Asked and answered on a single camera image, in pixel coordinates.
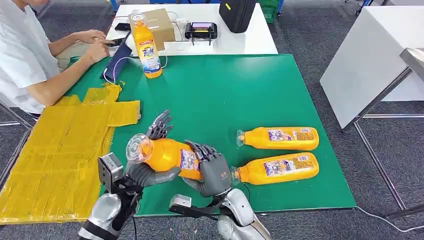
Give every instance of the black case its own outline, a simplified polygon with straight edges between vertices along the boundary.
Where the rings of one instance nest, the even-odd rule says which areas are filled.
[[[219,15],[231,32],[244,33],[248,29],[255,4],[256,0],[221,0]]]

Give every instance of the green mat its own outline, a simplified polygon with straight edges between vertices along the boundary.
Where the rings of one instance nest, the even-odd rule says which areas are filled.
[[[101,87],[99,79],[108,59],[94,65],[68,92],[82,99],[90,87]],[[126,163],[128,140],[145,133],[156,116],[169,109],[174,128],[168,137],[214,146],[230,166],[240,167],[260,158],[295,153],[236,145],[237,130],[256,127],[316,128],[319,146],[312,151],[319,163],[317,176],[277,184],[239,184],[256,212],[353,208],[355,200],[290,54],[170,56],[160,77],[146,79],[138,60],[129,60],[117,82],[122,86],[118,101],[141,101],[141,120],[117,127],[111,151]],[[145,188],[137,215],[172,215],[168,211],[175,194],[192,197],[192,204],[206,206],[210,198],[173,182]]]

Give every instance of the green crate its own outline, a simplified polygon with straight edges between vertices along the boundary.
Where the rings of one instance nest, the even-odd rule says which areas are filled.
[[[280,1],[279,0],[257,0],[257,2],[260,4],[260,7],[263,6],[271,6],[271,7],[278,7]]]
[[[263,16],[267,24],[273,24],[277,15],[278,6],[260,6],[262,8]]]

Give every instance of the gray carpet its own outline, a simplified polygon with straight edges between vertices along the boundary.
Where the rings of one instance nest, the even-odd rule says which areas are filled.
[[[374,214],[385,214],[397,209],[394,199],[356,131],[343,133],[340,130],[319,84],[321,75],[356,19],[357,6],[357,1],[346,4],[343,0],[285,0],[283,15],[274,25],[269,25],[269,29],[278,52],[294,55],[358,206]],[[112,9],[103,0],[57,0],[40,11],[40,21],[51,40],[91,28],[107,31],[112,16]],[[423,104],[382,103],[376,111],[401,109],[422,113]],[[424,181],[422,121],[365,119],[361,126],[405,203],[408,206],[423,203],[424,186],[420,184]],[[5,166],[21,133],[19,129],[0,131],[0,140],[3,140],[0,168]],[[275,240],[424,239],[422,230],[401,233],[358,209],[273,213],[259,218]],[[401,218],[395,223],[403,228],[423,225],[423,215]],[[139,218],[136,224],[138,239],[221,239],[215,223],[208,218]],[[0,239],[67,240],[80,226],[80,223],[7,225],[0,227]],[[121,239],[134,239],[133,231],[133,225],[129,224]]]

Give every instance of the white shirt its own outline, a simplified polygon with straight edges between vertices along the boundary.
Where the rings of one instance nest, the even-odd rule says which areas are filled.
[[[40,114],[45,106],[25,88],[60,73],[48,43],[29,5],[22,11],[11,0],[0,0],[0,93],[28,113]]]

